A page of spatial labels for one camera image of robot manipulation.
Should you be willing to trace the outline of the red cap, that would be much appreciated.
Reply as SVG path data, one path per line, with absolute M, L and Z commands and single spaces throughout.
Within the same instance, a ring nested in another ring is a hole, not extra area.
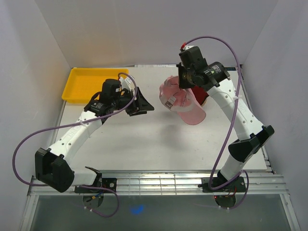
M 191 88 L 196 100 L 201 106 L 204 106 L 206 103 L 207 98 L 209 97 L 208 93 L 201 87 L 194 86 Z

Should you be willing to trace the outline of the pink cap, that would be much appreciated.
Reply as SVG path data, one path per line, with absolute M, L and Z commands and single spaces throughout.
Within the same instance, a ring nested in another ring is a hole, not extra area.
M 198 125 L 206 112 L 196 100 L 191 89 L 179 87 L 179 77 L 169 76 L 159 87 L 159 100 L 168 110 L 177 113 L 188 125 Z

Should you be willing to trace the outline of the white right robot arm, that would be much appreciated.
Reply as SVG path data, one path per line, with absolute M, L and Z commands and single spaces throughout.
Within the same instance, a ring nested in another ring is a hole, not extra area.
M 217 177 L 210 176 L 211 191 L 229 191 L 243 172 L 243 167 L 252 155 L 274 134 L 271 125 L 263 125 L 239 98 L 230 74 L 223 64 L 208 64 L 199 47 L 184 44 L 179 53 L 181 62 L 177 65 L 181 89 L 201 87 L 224 112 L 235 130 L 237 140 L 228 145 L 229 156 Z

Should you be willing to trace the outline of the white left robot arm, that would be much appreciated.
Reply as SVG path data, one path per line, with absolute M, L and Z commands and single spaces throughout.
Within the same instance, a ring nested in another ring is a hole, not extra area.
M 92 167 L 73 170 L 70 163 L 91 134 L 99 129 L 108 115 L 125 110 L 129 116 L 143 115 L 154 107 L 129 78 L 107 79 L 84 107 L 77 125 L 71 127 L 47 149 L 35 153 L 36 178 L 63 193 L 71 186 L 85 185 L 91 192 L 101 189 L 102 173 Z

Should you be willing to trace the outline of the yellow plastic tray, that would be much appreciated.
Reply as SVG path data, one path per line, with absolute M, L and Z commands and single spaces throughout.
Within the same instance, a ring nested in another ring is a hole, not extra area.
M 125 68 L 72 68 L 62 93 L 62 100 L 68 103 L 85 104 L 107 79 L 118 79 L 120 72 L 129 73 Z

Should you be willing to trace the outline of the aluminium frame rail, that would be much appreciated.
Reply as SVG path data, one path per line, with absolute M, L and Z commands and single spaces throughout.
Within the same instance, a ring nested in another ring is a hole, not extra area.
M 213 192 L 199 184 L 206 172 L 107 173 L 116 178 L 117 196 L 105 194 L 99 212 L 87 210 L 85 194 L 73 188 L 29 192 L 22 231 L 299 231 L 283 176 L 251 173 L 247 195 L 236 193 L 239 206 L 220 208 Z

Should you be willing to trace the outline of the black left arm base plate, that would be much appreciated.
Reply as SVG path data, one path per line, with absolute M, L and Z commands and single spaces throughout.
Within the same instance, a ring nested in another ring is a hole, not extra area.
M 99 187 L 99 188 L 107 188 L 114 192 L 116 192 L 117 178 L 101 178 L 99 180 L 95 180 L 90 187 Z M 101 193 L 105 192 L 102 189 L 88 189 L 83 187 L 75 187 L 75 193 Z

